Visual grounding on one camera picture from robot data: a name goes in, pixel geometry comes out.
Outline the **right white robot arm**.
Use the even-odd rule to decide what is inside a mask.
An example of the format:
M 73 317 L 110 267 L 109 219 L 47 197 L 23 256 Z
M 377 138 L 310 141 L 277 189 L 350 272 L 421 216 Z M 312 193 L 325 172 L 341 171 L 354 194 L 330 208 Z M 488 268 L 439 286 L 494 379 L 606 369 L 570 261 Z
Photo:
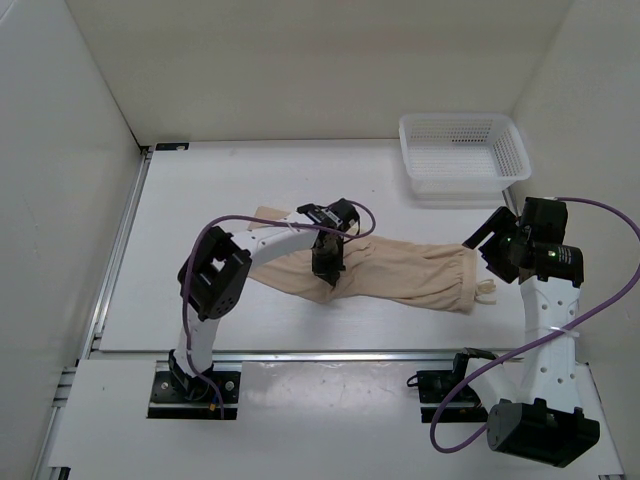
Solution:
M 517 282 L 528 350 L 522 379 L 511 381 L 496 355 L 465 349 L 454 359 L 449 387 L 478 397 L 488 412 L 493 451 L 564 468 L 596 445 L 598 421 L 585 416 L 576 385 L 576 317 L 584 281 L 581 250 L 564 242 L 568 211 L 558 200 L 528 198 L 519 216 L 498 209 L 464 245 L 478 249 L 489 271 Z

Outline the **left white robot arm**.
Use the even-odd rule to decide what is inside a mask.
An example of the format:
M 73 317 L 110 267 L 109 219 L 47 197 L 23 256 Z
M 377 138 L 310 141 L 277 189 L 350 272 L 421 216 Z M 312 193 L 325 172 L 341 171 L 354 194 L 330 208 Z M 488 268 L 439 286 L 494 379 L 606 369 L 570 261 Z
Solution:
M 359 223 L 347 200 L 329 206 L 299 207 L 259 230 L 232 234 L 216 222 L 206 227 L 178 273 L 182 298 L 182 332 L 169 354 L 175 388 L 198 400 L 212 388 L 212 347 L 220 319 L 238 304 L 254 267 L 305 251 L 315 278 L 334 287 L 345 270 L 344 233 Z

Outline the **beige trousers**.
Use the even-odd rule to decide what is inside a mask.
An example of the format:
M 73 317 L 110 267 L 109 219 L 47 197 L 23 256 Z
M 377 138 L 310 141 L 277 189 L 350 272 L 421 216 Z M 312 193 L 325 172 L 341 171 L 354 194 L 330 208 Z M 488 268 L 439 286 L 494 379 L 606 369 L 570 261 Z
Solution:
M 462 245 L 370 235 L 345 245 L 344 264 L 335 287 L 314 276 L 309 250 L 253 268 L 249 277 L 318 304 L 362 296 L 468 314 L 477 305 L 496 303 L 495 282 L 477 278 L 477 254 Z

